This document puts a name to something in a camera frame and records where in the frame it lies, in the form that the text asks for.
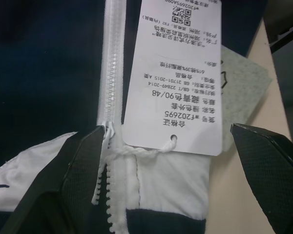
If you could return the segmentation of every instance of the white table surface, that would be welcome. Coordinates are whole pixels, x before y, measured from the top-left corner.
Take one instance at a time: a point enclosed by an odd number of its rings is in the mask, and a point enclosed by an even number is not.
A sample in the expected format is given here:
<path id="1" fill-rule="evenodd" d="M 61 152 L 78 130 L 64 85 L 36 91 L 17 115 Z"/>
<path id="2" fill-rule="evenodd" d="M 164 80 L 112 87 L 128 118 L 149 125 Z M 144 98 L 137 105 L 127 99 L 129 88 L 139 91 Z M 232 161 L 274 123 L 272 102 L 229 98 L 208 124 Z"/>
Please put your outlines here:
<path id="1" fill-rule="evenodd" d="M 268 70 L 272 83 L 247 124 L 266 128 L 290 138 L 263 22 L 254 40 L 249 59 Z M 247 183 L 235 146 L 212 160 L 206 233 L 274 233 Z"/>

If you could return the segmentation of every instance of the fabric label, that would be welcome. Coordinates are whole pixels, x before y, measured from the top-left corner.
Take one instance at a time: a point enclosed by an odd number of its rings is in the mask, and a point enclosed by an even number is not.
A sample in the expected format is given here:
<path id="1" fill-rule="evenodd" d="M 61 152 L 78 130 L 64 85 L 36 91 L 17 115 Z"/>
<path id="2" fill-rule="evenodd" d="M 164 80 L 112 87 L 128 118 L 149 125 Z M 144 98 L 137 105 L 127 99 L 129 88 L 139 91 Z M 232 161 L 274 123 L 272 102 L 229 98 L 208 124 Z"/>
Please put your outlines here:
<path id="1" fill-rule="evenodd" d="M 217 156 L 222 151 L 221 1 L 143 0 L 124 142 Z"/>

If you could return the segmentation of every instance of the zipper teeth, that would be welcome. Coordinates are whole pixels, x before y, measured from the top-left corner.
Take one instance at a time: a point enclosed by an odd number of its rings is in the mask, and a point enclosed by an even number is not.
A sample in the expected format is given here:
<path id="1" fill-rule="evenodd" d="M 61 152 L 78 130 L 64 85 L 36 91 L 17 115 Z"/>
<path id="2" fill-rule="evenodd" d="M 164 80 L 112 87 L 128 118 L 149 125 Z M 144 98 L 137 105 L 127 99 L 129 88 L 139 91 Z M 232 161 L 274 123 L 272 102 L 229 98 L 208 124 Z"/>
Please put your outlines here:
<path id="1" fill-rule="evenodd" d="M 121 114 L 123 104 L 123 63 L 124 63 L 124 38 L 126 21 L 126 0 L 105 0 L 105 19 L 103 52 L 101 65 L 101 81 L 99 96 L 99 111 L 97 124 L 101 125 L 104 121 L 112 121 L 115 127 L 115 136 L 110 139 L 111 148 L 122 145 Z M 113 161 L 103 159 L 106 166 L 106 197 L 109 197 L 107 205 L 110 206 L 106 211 L 111 216 L 108 222 L 112 223 L 111 232 L 127 233 L 123 226 L 126 226 L 124 214 L 120 214 L 119 209 L 125 210 L 125 204 L 120 208 L 118 202 L 119 188 L 115 184 Z M 101 180 L 98 178 L 98 189 L 95 191 L 95 203 L 100 196 Z"/>
<path id="2" fill-rule="evenodd" d="M 106 0 L 98 124 L 120 122 L 125 19 L 126 0 Z"/>
<path id="3" fill-rule="evenodd" d="M 96 184 L 96 188 L 94 190 L 94 196 L 92 199 L 92 204 L 93 205 L 98 205 L 99 204 L 99 198 L 100 198 L 100 191 L 101 191 L 101 182 L 102 182 L 102 174 L 103 174 L 103 170 L 104 170 L 104 165 L 99 167 L 98 170 L 98 177 L 97 177 L 97 184 Z"/>

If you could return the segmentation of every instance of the price tag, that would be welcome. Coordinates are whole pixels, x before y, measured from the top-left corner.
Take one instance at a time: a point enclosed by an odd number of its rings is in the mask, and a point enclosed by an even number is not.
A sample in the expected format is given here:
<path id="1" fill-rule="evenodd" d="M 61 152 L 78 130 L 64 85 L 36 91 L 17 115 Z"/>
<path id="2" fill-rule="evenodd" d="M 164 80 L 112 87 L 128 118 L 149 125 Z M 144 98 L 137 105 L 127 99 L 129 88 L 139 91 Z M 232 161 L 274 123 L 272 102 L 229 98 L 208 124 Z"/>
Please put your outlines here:
<path id="1" fill-rule="evenodd" d="M 217 156 L 222 151 L 221 1 L 143 0 L 123 139 Z"/>

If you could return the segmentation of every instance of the white zipper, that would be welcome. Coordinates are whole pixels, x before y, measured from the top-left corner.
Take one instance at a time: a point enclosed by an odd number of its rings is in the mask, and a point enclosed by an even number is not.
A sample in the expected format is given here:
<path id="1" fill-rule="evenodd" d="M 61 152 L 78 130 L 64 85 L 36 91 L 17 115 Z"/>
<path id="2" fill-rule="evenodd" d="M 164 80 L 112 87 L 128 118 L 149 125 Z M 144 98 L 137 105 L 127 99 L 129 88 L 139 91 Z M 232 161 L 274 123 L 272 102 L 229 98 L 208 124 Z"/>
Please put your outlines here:
<path id="1" fill-rule="evenodd" d="M 121 124 L 126 0 L 106 0 L 98 124 Z"/>
<path id="2" fill-rule="evenodd" d="M 112 224 L 111 232 L 128 233 L 126 226 L 126 196 L 124 184 L 126 164 L 121 159 L 105 160 L 104 150 L 116 149 L 123 145 L 121 136 L 121 117 L 123 104 L 123 65 L 124 39 L 126 22 L 126 0 L 105 0 L 105 19 L 103 35 L 103 52 L 101 65 L 101 83 L 99 96 L 98 125 L 105 126 L 105 139 L 102 148 L 97 188 L 93 203 L 99 198 L 102 172 L 107 165 L 106 196 L 110 199 L 106 211 L 108 222 Z"/>

